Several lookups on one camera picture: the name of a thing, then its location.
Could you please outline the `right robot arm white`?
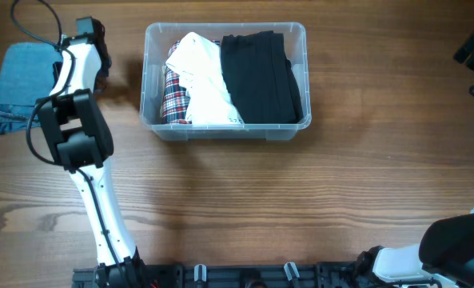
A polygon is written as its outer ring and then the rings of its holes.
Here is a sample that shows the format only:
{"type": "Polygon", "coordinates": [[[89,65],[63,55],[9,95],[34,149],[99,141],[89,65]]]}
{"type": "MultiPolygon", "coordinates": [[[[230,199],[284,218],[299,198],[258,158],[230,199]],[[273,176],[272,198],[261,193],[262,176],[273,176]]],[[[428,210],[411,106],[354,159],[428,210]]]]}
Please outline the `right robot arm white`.
{"type": "Polygon", "coordinates": [[[374,287],[474,287],[474,207],[434,222],[419,244],[363,253],[355,267],[362,266],[374,287]]]}

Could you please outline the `blue denim jeans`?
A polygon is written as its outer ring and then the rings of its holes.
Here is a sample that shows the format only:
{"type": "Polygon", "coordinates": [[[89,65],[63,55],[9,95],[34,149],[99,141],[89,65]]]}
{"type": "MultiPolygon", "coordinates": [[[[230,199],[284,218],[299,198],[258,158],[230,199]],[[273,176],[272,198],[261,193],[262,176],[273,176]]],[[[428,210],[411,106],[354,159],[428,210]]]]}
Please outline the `blue denim jeans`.
{"type": "Polygon", "coordinates": [[[35,102],[54,88],[54,63],[62,56],[46,44],[11,45],[0,69],[0,134],[24,130],[35,102]]]}

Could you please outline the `white printed t-shirt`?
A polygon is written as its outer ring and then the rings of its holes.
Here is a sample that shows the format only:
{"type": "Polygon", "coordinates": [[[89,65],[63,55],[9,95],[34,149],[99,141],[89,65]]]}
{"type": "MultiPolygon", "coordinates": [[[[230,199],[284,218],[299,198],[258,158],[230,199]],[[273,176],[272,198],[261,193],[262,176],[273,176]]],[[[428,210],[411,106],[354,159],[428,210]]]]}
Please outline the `white printed t-shirt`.
{"type": "Polygon", "coordinates": [[[216,43],[190,32],[165,61],[179,76],[179,86],[186,89],[189,96],[186,121],[194,125],[244,122],[223,79],[220,53],[216,43]]]}

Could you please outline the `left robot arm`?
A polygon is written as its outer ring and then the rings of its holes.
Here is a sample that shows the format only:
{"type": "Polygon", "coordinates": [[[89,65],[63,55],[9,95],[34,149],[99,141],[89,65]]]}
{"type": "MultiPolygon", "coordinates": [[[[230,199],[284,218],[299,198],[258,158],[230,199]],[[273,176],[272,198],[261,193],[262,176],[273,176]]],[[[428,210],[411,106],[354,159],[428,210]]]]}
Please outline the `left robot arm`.
{"type": "Polygon", "coordinates": [[[148,287],[144,262],[123,221],[111,178],[114,142],[94,97],[97,81],[109,74],[105,27],[79,18],[77,33],[62,38],[63,62],[49,96],[31,114],[40,123],[52,156],[68,171],[84,202],[97,246],[96,287],[148,287]]]}

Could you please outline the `black garment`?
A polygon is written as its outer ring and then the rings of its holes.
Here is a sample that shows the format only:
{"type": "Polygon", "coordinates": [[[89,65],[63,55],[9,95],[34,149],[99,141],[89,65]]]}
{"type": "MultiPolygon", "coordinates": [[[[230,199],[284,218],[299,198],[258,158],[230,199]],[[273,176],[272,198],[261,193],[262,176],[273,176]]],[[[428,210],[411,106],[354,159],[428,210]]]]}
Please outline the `black garment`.
{"type": "Polygon", "coordinates": [[[283,34],[224,36],[221,70],[233,105],[246,124],[295,124],[301,96],[283,34]]]}

